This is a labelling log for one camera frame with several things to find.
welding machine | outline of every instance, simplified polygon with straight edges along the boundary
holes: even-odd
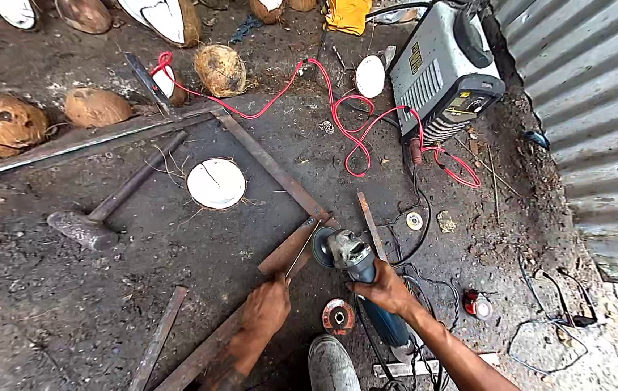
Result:
[[[391,63],[396,105],[418,112],[425,146],[453,137],[504,93],[479,7],[478,1],[435,2]],[[418,120],[404,110],[398,117],[401,140],[418,151]]]

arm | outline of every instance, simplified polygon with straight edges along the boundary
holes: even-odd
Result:
[[[289,279],[278,273],[246,299],[241,330],[212,361],[200,391],[239,390],[261,352],[289,314]]]
[[[449,376],[460,390],[519,390],[468,349],[463,342],[456,339],[441,323],[435,321],[408,292],[403,280],[388,263],[377,259],[374,260],[374,266],[376,278],[372,284],[351,282],[348,288],[367,297],[384,310],[403,317],[449,372]]]

dirty concrete floor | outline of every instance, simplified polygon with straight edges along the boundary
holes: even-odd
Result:
[[[148,104],[120,49],[134,52],[152,66],[157,54],[171,47],[119,10],[112,12],[125,25],[105,35],[87,35],[71,30],[50,5],[44,9],[48,10],[44,28],[37,33],[22,33],[0,22],[0,91],[40,105],[52,123],[65,122],[62,102],[74,86],[98,86],[127,96],[134,104]],[[222,12],[201,5],[198,9],[203,20],[215,18],[213,27],[204,27],[207,42],[227,42],[248,14],[243,2],[233,2],[230,10]],[[288,9],[285,18],[290,31],[279,25],[264,26],[235,46],[246,61],[250,79],[258,83],[244,97],[235,98],[235,106],[244,111],[261,108],[296,63],[316,53],[318,12]],[[409,24],[368,26],[359,38],[329,33],[324,48],[335,45],[348,64],[357,63],[386,45],[400,47],[411,28]],[[500,187],[498,224],[492,180],[486,171],[477,169],[482,187],[469,189],[454,184],[426,156],[426,164],[419,168],[419,185],[433,205],[432,226],[415,261],[425,277],[451,281],[459,291],[475,287],[495,292],[489,295],[495,316],[487,323],[478,321],[453,303],[446,289],[427,284],[424,289],[445,324],[452,324],[458,308],[454,335],[475,351],[499,352],[499,369],[522,388],[618,389],[618,285],[598,280],[572,229],[548,154],[517,139],[521,130],[537,124],[504,48],[496,51],[508,93],[478,120],[474,134],[481,145],[490,145],[497,171],[522,197]],[[174,65],[188,85],[200,89],[190,65],[191,53],[174,50]],[[330,50],[323,51],[322,62],[335,83],[339,67]],[[351,84],[348,78],[343,83]],[[416,199],[400,163],[397,132],[386,123],[375,126],[366,139],[372,154],[366,177],[347,174],[342,161],[353,146],[339,132],[327,134],[318,126],[330,120],[323,86],[299,80],[261,119],[240,123],[344,227],[361,232],[366,225],[356,202],[357,191],[366,194],[377,223],[398,215],[400,208]],[[387,88],[376,100],[377,111],[391,104]],[[348,126],[364,120],[364,115],[348,109],[340,115]],[[126,389],[173,286],[188,286],[191,290],[148,384],[151,390],[264,279],[256,265],[304,221],[305,212],[216,122],[187,130],[190,136],[174,160],[180,164],[189,156],[190,168],[208,157],[234,158],[249,180],[248,201],[224,213],[196,214],[199,208],[189,202],[179,178],[156,173],[109,218],[109,225],[121,232],[120,244],[105,253],[82,249],[48,227],[45,217],[58,209],[93,208],[154,151],[154,145],[165,143],[166,136],[0,175],[0,390]],[[71,125],[62,125],[54,137],[67,131]],[[470,142],[467,134],[459,137]],[[471,161],[455,141],[445,147]],[[481,154],[487,155],[485,148]],[[359,152],[351,166],[365,167]],[[443,233],[438,227],[435,215],[443,210],[452,215],[454,232]],[[426,209],[422,216],[428,216]],[[381,234],[389,256],[394,257],[394,240],[387,230]],[[417,234],[402,221],[396,234],[409,253]],[[542,319],[521,278],[520,255],[530,274],[539,267],[554,271],[565,266],[581,276],[601,313],[601,325],[576,332],[590,353],[574,367],[551,376],[534,374],[506,354],[516,325]],[[572,295],[570,306],[579,311],[574,287],[568,281],[560,283],[571,292],[566,293]],[[559,315],[553,287],[542,279],[534,284],[548,311]],[[322,332],[321,309],[334,297],[349,297],[342,277],[308,264],[292,283],[287,324],[264,352],[247,387],[309,388],[308,345]],[[522,329],[514,348],[522,359],[543,369],[562,367],[581,347],[558,338],[553,328],[531,324]],[[383,379],[372,375],[376,358],[364,330],[357,327],[341,341],[351,354],[362,388],[383,384]],[[426,377],[418,377],[418,383],[419,389],[431,387]]]

gray shoe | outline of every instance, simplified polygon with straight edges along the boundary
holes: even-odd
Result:
[[[309,378],[312,391],[360,391],[350,356],[332,335],[320,335],[311,343]]]

yellow cloth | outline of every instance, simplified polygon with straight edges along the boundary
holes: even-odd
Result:
[[[330,9],[326,15],[329,30],[362,35],[371,7],[372,0],[329,0]]]

